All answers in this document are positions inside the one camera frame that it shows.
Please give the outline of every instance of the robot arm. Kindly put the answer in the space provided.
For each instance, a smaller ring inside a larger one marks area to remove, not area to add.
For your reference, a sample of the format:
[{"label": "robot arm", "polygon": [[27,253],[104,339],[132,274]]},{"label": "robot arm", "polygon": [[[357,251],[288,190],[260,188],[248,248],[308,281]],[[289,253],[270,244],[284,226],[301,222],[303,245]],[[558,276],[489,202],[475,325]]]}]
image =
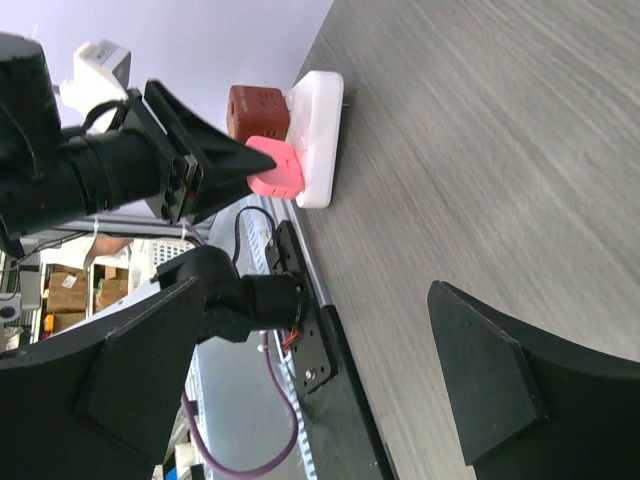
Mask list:
[{"label": "robot arm", "polygon": [[[16,258],[22,236],[138,200],[169,223],[198,223],[248,195],[247,176],[275,167],[158,81],[144,98],[129,90],[124,101],[98,105],[85,125],[61,128],[41,46],[6,34],[0,107],[0,248]],[[111,109],[112,128],[89,134]]]},{"label": "robot arm", "polygon": [[[90,134],[111,109],[110,128]],[[138,200],[166,222],[198,223],[274,167],[157,81],[62,128],[41,46],[0,34],[0,249],[15,258],[23,236]],[[241,277],[224,251],[201,246],[65,334],[0,353],[0,389],[12,392],[0,409],[14,419],[0,440],[3,478],[150,478],[195,345],[291,328],[302,291],[295,275]]]}]

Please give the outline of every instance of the black mounting bracket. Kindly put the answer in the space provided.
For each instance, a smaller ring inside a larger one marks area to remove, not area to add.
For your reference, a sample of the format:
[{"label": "black mounting bracket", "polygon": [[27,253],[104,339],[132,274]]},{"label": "black mounting bracket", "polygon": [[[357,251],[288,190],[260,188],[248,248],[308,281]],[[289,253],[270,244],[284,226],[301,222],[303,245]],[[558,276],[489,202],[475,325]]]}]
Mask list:
[{"label": "black mounting bracket", "polygon": [[277,230],[277,239],[266,249],[271,273],[296,274],[302,280],[305,304],[297,328],[298,339],[291,345],[291,356],[298,375],[294,379],[296,391],[301,395],[313,392],[337,374],[335,359],[329,354],[327,332],[318,320],[320,308],[311,276],[307,270],[302,249],[293,225],[283,222]]},{"label": "black mounting bracket", "polygon": [[266,247],[272,274],[302,279],[306,300],[291,345],[294,384],[320,480],[394,480],[391,457],[376,426],[333,305],[320,305],[295,227],[282,222]]}]

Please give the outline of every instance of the wood grain surface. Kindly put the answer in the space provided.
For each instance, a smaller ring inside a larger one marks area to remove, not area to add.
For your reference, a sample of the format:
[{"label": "wood grain surface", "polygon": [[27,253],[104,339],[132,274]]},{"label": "wood grain surface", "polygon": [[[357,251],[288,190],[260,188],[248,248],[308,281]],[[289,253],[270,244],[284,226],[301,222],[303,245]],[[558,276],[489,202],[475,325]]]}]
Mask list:
[{"label": "wood grain surface", "polygon": [[639,25],[632,0],[335,1],[303,73],[357,94],[307,216],[401,480],[474,478],[433,280],[640,360]]}]

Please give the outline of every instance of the pink cube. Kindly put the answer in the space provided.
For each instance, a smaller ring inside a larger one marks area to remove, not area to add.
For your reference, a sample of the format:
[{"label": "pink cube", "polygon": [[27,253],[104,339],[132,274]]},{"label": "pink cube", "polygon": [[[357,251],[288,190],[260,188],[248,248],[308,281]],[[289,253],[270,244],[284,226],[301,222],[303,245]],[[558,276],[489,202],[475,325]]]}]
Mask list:
[{"label": "pink cube", "polygon": [[249,188],[265,197],[294,199],[304,190],[300,162],[293,147],[282,140],[253,136],[247,146],[273,158],[276,168],[247,178]]}]

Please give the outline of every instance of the white device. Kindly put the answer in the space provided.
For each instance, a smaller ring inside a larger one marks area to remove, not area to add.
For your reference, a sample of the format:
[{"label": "white device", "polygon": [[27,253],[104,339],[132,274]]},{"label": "white device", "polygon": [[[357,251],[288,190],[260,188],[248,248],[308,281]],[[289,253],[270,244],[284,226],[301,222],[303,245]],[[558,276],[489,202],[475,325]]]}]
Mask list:
[{"label": "white device", "polygon": [[[111,100],[126,100],[131,52],[109,40],[85,43],[73,54],[73,80],[60,85],[60,100],[83,117],[96,106]],[[102,115],[94,128],[105,132],[115,111]]]},{"label": "white device", "polygon": [[322,71],[307,73],[285,97],[291,117],[286,142],[295,149],[305,181],[296,197],[300,208],[331,203],[343,97],[342,75]]},{"label": "white device", "polygon": [[21,301],[19,293],[0,293],[0,325],[20,318]]},{"label": "white device", "polygon": [[38,310],[42,305],[40,254],[33,253],[20,263],[22,310]]}]

